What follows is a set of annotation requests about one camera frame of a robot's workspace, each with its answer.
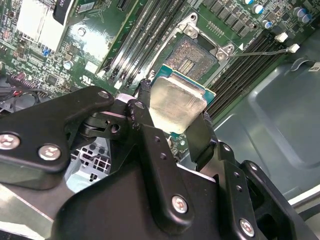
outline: screw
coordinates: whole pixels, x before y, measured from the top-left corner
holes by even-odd
[[[174,209],[180,214],[185,214],[188,210],[186,201],[180,196],[173,196],[172,205]]]
[[[20,145],[20,139],[13,134],[0,135],[0,149],[11,150]]]
[[[39,154],[39,157],[42,158],[43,160],[54,161],[60,157],[61,151],[56,146],[44,145],[40,147],[38,154]]]
[[[98,92],[98,95],[104,99],[108,99],[109,98],[109,95],[106,91],[100,91]]]
[[[227,145],[227,144],[223,144],[223,147],[225,150],[227,150],[228,152],[231,151],[231,148]]]
[[[135,105],[140,109],[144,109],[145,108],[144,105],[139,101],[135,102]]]
[[[223,59],[225,59],[225,55],[222,52],[218,53],[217,58],[218,58],[218,60],[223,60]]]
[[[240,219],[240,226],[247,236],[249,236],[251,238],[253,238],[255,236],[254,228],[252,227],[251,223],[248,222],[246,219],[244,219],[244,218]]]
[[[251,167],[253,170],[255,170],[255,171],[257,171],[257,170],[258,170],[257,166],[256,166],[256,165],[254,165],[253,163],[250,163],[250,167]]]

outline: heatsink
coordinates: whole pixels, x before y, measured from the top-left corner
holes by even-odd
[[[66,33],[65,27],[53,18],[50,6],[38,0],[23,0],[16,25],[22,37],[56,52]]]

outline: black ram slot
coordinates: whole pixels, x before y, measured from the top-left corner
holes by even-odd
[[[272,52],[283,48],[271,35],[264,32],[244,52]],[[206,109],[210,117],[216,118],[239,96],[246,94],[251,84],[281,56],[278,54],[239,57],[210,87],[210,90],[216,93],[213,104]]]

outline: motherboard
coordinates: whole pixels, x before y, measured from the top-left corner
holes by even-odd
[[[0,14],[1,73],[25,87],[133,94],[167,66],[215,93],[218,119],[315,31],[320,1],[0,0]]]

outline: white label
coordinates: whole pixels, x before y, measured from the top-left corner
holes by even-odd
[[[87,4],[83,4],[80,6],[79,10],[78,10],[78,14],[83,13],[85,11],[91,10],[95,5],[95,2],[90,2]]]
[[[320,62],[316,62],[313,67],[309,69],[309,72],[318,72],[320,70]]]
[[[93,73],[95,74],[97,69],[98,69],[98,66],[95,65],[94,63],[88,61],[87,64],[85,65],[85,70],[88,70],[90,73]]]

